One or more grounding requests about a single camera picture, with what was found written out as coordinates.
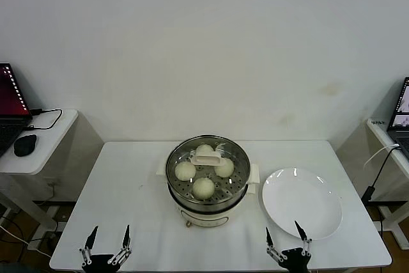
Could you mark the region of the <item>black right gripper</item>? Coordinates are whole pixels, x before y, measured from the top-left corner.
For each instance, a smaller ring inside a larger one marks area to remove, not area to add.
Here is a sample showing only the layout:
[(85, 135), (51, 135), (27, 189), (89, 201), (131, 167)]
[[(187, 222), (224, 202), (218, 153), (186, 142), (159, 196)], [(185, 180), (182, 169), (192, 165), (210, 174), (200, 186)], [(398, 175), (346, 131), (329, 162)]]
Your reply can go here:
[(310, 246), (312, 240), (307, 237), (304, 229), (295, 221), (298, 234), (303, 242), (303, 247), (283, 250), (281, 253), (275, 249), (270, 232), (266, 227), (266, 252), (281, 267), (287, 269), (290, 273), (309, 273), (307, 265), (311, 259)]

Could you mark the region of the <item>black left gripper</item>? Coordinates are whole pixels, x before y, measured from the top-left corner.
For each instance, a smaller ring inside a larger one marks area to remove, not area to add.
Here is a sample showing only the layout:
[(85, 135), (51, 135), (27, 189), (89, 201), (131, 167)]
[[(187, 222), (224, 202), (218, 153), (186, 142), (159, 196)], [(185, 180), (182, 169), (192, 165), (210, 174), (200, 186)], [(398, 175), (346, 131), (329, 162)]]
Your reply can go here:
[(130, 225), (128, 225), (125, 230), (122, 247), (115, 255), (91, 255), (91, 250), (95, 243), (97, 231), (98, 226), (95, 226), (91, 234), (87, 237), (84, 247), (79, 249), (82, 256), (82, 270), (86, 273), (115, 273), (119, 271), (121, 267), (120, 265), (123, 265), (132, 253), (130, 246)]

